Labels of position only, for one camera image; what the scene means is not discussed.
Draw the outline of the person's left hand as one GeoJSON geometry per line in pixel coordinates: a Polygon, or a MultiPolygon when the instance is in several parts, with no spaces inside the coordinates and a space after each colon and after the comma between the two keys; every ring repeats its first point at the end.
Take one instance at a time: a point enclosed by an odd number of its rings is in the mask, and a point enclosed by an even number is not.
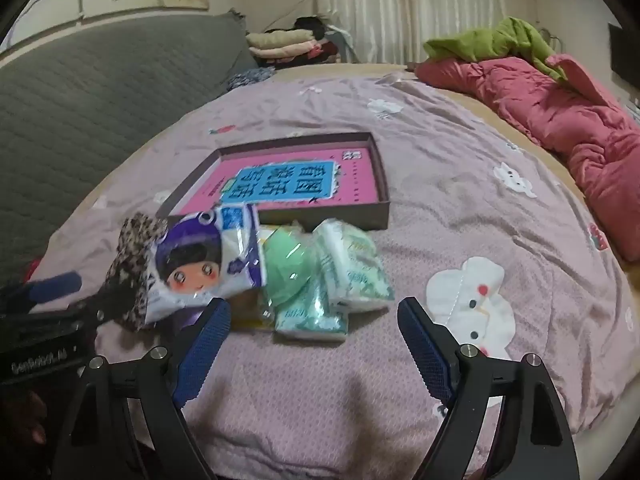
{"type": "Polygon", "coordinates": [[[28,443],[35,445],[47,444],[47,433],[43,423],[48,417],[47,405],[33,391],[27,391],[24,397],[20,430],[28,443]]]}

